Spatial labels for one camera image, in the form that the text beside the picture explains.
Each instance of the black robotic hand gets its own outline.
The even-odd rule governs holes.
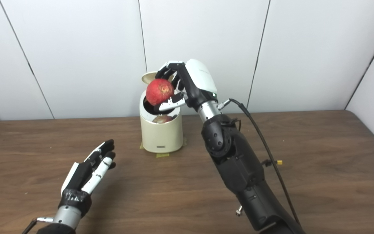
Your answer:
[[[50,223],[37,234],[75,234],[80,219],[92,205],[91,194],[105,173],[116,166],[113,139],[96,147],[82,163],[74,163],[61,187],[61,201],[55,217],[39,217],[24,230],[26,234],[37,222]]]
[[[160,68],[156,78],[168,80],[173,74],[175,74],[175,77],[171,84],[174,89],[178,89],[180,92],[172,96],[167,102],[158,105],[155,108],[156,111],[166,111],[185,104],[198,111],[201,104],[208,100],[217,103],[216,86],[210,72],[202,62],[195,59],[190,59],[187,63],[169,61]]]

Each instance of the wooden table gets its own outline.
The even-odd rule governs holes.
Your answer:
[[[267,154],[243,114],[260,160]],[[307,233],[374,233],[374,135],[348,111],[253,114],[278,160]],[[198,116],[183,116],[187,146],[156,158],[139,149],[139,117],[0,122],[0,233],[53,216],[73,162],[115,140],[116,169],[92,195],[78,234],[255,233],[207,154]],[[288,209],[272,167],[266,178]],[[35,233],[43,224],[38,224]]]

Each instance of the white cylindrical container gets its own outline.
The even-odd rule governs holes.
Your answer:
[[[154,77],[155,72],[150,72],[145,74],[142,80],[149,84]],[[178,150],[183,145],[181,108],[164,113],[172,117],[171,121],[162,124],[153,123],[154,118],[159,114],[154,111],[153,105],[147,102],[145,94],[146,90],[142,93],[139,103],[143,147],[153,153],[169,153]]]

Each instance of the robotic arm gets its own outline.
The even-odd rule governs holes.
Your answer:
[[[75,229],[92,205],[91,194],[107,170],[116,166],[113,140],[103,142],[82,162],[74,163],[61,187],[61,200],[54,217],[39,217],[24,230],[27,234],[37,222],[50,223],[37,234],[76,234]]]
[[[172,85],[178,85],[180,92],[155,109],[166,111],[187,105],[199,113],[206,150],[255,230],[263,230],[263,234],[305,234],[269,188],[264,168],[236,128],[235,120],[220,112],[227,102],[218,105],[217,89],[206,66],[195,59],[187,63],[170,61],[157,72],[156,78],[168,79],[174,73],[177,74]]]

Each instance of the screw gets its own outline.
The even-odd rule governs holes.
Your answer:
[[[236,210],[236,216],[241,216],[242,215],[242,206],[239,206],[239,208]]]

